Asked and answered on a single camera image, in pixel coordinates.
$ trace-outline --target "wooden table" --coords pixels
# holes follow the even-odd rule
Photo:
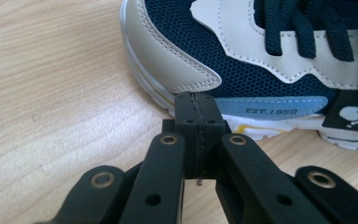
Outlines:
[[[169,118],[126,61],[121,1],[0,0],[0,223],[53,218],[89,169],[128,170]],[[288,174],[318,165],[358,189],[358,151],[292,131],[258,142]],[[213,181],[186,181],[183,223],[227,223]]]

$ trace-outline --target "sneaker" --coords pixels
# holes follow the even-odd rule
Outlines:
[[[133,74],[172,114],[176,93],[206,91],[234,133],[358,149],[358,1],[125,0],[120,24]]]

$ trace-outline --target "shoelace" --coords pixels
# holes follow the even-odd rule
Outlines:
[[[281,56],[281,31],[293,27],[298,53],[304,58],[316,57],[313,29],[324,26],[333,55],[344,62],[353,62],[353,52],[344,22],[325,0],[265,0],[266,51]]]

